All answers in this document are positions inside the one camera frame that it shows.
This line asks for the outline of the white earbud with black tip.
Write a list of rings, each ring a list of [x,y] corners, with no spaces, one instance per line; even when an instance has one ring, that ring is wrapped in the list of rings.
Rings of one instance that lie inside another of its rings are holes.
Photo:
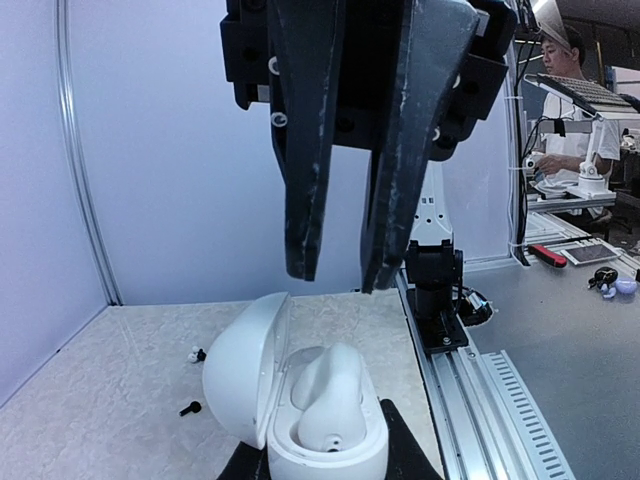
[[[199,363],[204,362],[206,360],[206,352],[197,346],[192,347],[192,351],[188,354],[188,361],[190,363]]]

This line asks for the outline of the aluminium frame post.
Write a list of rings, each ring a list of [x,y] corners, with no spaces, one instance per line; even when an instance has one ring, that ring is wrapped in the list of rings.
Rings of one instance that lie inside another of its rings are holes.
[[[517,83],[518,55],[514,43],[507,50],[505,61],[508,72],[504,81],[504,102],[506,107],[508,132],[508,180],[509,180],[509,243],[510,255],[523,267],[530,263],[526,255],[525,233],[527,220],[527,201],[523,186],[521,149],[523,131],[521,124],[521,89]]]
[[[109,306],[122,306],[122,296],[107,253],[91,193],[76,111],[70,42],[70,4],[65,0],[55,0],[53,4],[60,116],[74,192],[106,302]]]

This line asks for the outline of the small white desk robot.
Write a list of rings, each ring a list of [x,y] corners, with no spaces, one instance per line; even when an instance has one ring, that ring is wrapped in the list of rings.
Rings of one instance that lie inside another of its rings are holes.
[[[594,82],[549,74],[527,74],[525,81],[547,92],[543,115],[534,127],[541,147],[531,148],[525,157],[534,187],[545,195],[613,200],[610,171],[602,163],[619,159],[619,123],[639,119],[639,99]]]

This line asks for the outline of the front aluminium rail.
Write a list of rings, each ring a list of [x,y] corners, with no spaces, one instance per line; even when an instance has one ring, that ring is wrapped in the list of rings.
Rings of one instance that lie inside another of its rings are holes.
[[[462,348],[427,354],[406,275],[396,286],[407,315],[446,479],[573,479],[569,462],[508,354]]]

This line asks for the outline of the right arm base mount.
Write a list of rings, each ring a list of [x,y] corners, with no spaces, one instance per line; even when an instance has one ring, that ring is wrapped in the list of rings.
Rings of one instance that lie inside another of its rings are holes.
[[[446,353],[469,345],[452,300],[452,288],[406,291],[409,310],[418,330],[419,345],[426,355]]]

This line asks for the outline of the red handled tool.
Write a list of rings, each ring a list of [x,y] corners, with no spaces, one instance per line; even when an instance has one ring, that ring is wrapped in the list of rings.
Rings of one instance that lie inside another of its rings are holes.
[[[554,268],[565,268],[567,266],[567,259],[563,255],[555,253],[541,244],[528,245],[527,251],[538,260]]]

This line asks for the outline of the white earbud charging case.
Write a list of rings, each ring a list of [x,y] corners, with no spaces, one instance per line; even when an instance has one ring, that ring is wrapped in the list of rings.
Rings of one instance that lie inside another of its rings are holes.
[[[363,356],[349,344],[290,348],[291,297],[263,296],[210,346],[206,403],[267,461],[272,479],[383,479],[389,430]]]

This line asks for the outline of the right aluminium frame post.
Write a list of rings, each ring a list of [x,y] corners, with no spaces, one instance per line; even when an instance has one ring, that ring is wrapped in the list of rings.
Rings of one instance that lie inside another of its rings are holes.
[[[527,201],[523,186],[521,149],[523,131],[521,124],[521,89],[517,83],[518,55],[514,43],[507,50],[505,61],[508,72],[504,81],[504,102],[506,107],[508,132],[508,180],[509,180],[509,243],[510,255],[523,267],[530,263],[526,255],[525,233],[527,220]]]

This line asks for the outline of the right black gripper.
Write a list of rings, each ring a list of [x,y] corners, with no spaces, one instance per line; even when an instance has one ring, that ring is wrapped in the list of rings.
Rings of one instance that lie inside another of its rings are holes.
[[[507,73],[505,55],[516,27],[514,11],[503,1],[472,5],[467,1],[403,4],[385,126],[369,172],[370,199],[361,237],[365,294],[389,288],[402,265],[437,128],[440,136],[431,156],[445,161],[471,136],[476,122],[488,117]],[[382,128],[383,95],[389,83],[382,63],[393,51],[401,6],[399,1],[346,4],[348,26],[334,134],[339,146],[370,150]],[[268,99],[266,4],[229,1],[226,8],[220,23],[226,78],[234,86],[237,105],[248,109]],[[458,72],[460,82],[453,92]]]

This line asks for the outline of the purple earbud case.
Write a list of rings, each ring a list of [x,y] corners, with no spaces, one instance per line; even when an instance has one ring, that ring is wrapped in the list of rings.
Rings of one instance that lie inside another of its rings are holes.
[[[617,296],[632,297],[638,291],[639,283],[631,278],[618,278],[611,283],[604,283],[598,288],[602,297],[612,300]]]

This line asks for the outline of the small black earbud piece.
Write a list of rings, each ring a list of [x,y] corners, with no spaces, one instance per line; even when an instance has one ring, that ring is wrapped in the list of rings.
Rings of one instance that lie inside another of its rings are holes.
[[[180,416],[185,416],[191,413],[199,413],[202,410],[202,405],[198,401],[192,401],[188,406],[179,411]]]

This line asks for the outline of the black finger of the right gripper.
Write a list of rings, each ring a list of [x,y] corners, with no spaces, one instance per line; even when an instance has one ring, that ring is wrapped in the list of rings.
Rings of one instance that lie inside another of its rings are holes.
[[[285,182],[287,273],[316,277],[346,26],[343,1],[267,4],[271,133]]]

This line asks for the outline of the left aluminium frame post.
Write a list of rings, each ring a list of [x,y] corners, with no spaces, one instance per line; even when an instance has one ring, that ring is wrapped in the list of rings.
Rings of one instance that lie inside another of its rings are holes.
[[[109,306],[122,306],[122,296],[107,253],[91,193],[76,111],[70,42],[70,4],[65,0],[55,0],[53,4],[60,116],[74,192],[106,302]]]

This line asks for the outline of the smartphone on bench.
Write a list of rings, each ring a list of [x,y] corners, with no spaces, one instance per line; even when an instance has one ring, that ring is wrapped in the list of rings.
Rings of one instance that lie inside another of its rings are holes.
[[[620,249],[599,242],[589,245],[575,245],[562,249],[560,253],[574,266],[590,265],[614,260],[622,255]]]

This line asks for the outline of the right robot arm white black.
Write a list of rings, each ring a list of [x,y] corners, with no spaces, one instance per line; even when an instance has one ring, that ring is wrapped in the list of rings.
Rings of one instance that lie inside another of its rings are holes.
[[[463,254],[441,165],[488,117],[517,26],[503,1],[230,1],[221,22],[239,107],[270,107],[288,274],[313,281],[332,150],[370,153],[362,290],[406,278],[427,352],[463,347]]]

